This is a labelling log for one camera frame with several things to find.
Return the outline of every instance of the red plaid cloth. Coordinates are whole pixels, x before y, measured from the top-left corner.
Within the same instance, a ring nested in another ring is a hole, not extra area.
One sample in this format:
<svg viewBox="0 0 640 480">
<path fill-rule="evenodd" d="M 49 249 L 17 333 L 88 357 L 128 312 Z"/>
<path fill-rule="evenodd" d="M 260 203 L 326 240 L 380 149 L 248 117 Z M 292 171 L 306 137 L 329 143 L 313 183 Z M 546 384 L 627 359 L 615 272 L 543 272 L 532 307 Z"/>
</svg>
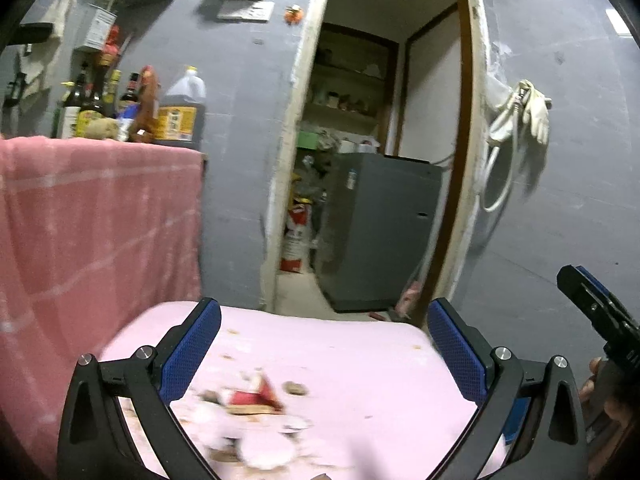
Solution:
<svg viewBox="0 0 640 480">
<path fill-rule="evenodd" d="M 162 301 L 200 297 L 198 152 L 0 140 L 0 412 L 49 476 L 76 359 Z"/>
</svg>

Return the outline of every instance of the refrigerator sticker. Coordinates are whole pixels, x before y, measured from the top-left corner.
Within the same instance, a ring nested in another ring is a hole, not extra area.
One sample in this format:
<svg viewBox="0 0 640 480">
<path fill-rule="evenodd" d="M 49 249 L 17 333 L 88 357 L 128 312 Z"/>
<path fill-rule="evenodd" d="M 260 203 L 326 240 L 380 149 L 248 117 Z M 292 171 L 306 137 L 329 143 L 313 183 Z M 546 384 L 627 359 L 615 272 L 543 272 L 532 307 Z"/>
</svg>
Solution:
<svg viewBox="0 0 640 480">
<path fill-rule="evenodd" d="M 356 187 L 356 175 L 358 173 L 356 170 L 349 170 L 349 174 L 347 176 L 347 189 L 353 189 Z"/>
</svg>

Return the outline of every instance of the gray refrigerator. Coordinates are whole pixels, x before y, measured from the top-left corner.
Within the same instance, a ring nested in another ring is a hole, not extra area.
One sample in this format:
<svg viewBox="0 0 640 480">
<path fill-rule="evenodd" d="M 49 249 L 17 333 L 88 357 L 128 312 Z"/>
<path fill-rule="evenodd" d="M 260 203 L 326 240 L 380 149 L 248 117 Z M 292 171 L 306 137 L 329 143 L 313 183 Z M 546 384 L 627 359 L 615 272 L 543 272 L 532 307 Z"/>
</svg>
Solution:
<svg viewBox="0 0 640 480">
<path fill-rule="evenodd" d="M 427 248 L 442 173 L 420 160 L 334 156 L 314 269 L 336 312 L 396 304 Z"/>
</svg>

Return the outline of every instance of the white hose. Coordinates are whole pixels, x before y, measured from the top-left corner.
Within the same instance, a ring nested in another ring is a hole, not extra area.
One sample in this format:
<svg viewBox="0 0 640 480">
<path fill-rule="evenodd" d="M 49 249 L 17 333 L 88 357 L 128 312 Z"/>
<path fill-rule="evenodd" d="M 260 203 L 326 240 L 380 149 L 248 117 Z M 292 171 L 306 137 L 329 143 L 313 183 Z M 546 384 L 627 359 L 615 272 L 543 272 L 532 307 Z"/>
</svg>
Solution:
<svg viewBox="0 0 640 480">
<path fill-rule="evenodd" d="M 498 158 L 498 153 L 500 153 L 500 146 L 494 146 L 489 154 L 489 161 L 484 168 L 484 173 L 482 174 L 482 187 L 480 190 L 480 205 L 482 209 L 491 213 L 498 209 L 509 195 L 511 190 L 511 184 L 513 183 L 513 167 L 516 162 L 516 155 L 518 153 L 518 126 L 520 123 L 520 99 L 517 98 L 514 102 L 514 111 L 513 111 L 513 135 L 511 136 L 511 161 L 509 163 L 509 173 L 507 174 L 507 181 L 504 183 L 504 187 L 500 192 L 500 196 L 492 203 L 490 206 L 486 205 L 486 184 L 489 181 L 489 177 L 491 176 L 491 172 L 494 169 L 495 159 Z"/>
</svg>

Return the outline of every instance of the gray wall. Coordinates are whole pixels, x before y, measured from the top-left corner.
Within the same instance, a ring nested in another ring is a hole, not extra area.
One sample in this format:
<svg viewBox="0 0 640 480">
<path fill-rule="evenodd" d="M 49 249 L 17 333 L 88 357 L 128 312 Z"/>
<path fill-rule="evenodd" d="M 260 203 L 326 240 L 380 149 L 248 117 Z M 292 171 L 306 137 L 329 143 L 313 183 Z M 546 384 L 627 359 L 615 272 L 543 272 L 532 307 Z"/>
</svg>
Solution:
<svg viewBox="0 0 640 480">
<path fill-rule="evenodd" d="M 580 381 L 603 342 L 557 290 L 560 267 L 584 265 L 640 317 L 640 50 L 607 0 L 484 2 L 508 82 L 530 79 L 554 106 L 546 156 L 525 143 L 503 211 L 481 211 L 454 304 L 491 344 L 564 354 Z"/>
<path fill-rule="evenodd" d="M 39 18 L 50 1 L 39 0 L 31 16 Z M 136 29 L 118 67 L 123 78 L 151 64 L 167 89 L 192 64 L 206 83 L 202 151 L 209 161 L 202 197 L 202 291 L 221 303 L 250 308 L 260 301 L 263 217 L 302 32 L 302 26 L 284 22 L 284 9 L 293 4 L 306 9 L 309 3 L 267 1 L 275 2 L 268 23 L 219 22 L 222 0 L 174 0 L 168 7 L 140 7 L 118 17 L 124 34 Z M 70 47 L 62 57 L 60 81 L 70 76 L 69 55 Z M 0 84 L 13 73 L 12 59 L 10 52 L 2 54 Z M 20 131 L 48 134 L 54 102 L 62 92 L 55 88 L 22 118 Z"/>
</svg>

